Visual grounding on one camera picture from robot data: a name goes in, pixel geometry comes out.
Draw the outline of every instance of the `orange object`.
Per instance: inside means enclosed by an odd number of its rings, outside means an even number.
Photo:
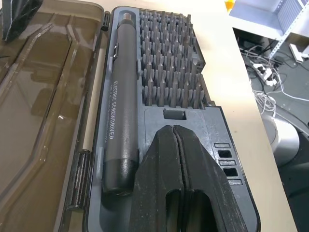
[[[228,12],[230,12],[235,4],[235,0],[225,0],[225,6]]]

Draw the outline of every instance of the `bit holder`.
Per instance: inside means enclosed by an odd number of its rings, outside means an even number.
[[[191,16],[140,12],[141,78],[146,106],[199,109],[203,61]]]

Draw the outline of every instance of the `beige table surface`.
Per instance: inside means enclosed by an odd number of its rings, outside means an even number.
[[[261,218],[262,232],[295,232],[278,169],[223,0],[89,0],[192,15],[212,100],[222,106]]]

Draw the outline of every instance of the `transparent brown lid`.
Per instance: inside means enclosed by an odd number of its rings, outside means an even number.
[[[0,232],[58,230],[102,14],[94,4],[45,1],[17,39],[0,42]]]

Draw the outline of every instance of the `white shelf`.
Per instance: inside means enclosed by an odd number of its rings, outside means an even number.
[[[242,2],[235,2],[230,12],[232,26],[273,40],[279,40],[283,32],[274,12],[265,11]]]
[[[250,32],[252,34],[278,40],[282,37],[282,30],[262,24],[247,21],[241,18],[230,17],[232,27]]]
[[[309,0],[281,0],[275,10],[272,7],[272,11],[258,8],[256,4],[248,5],[240,0],[236,1],[230,12],[231,25],[243,31],[277,40],[277,45],[269,55],[269,58],[272,58],[307,8]]]

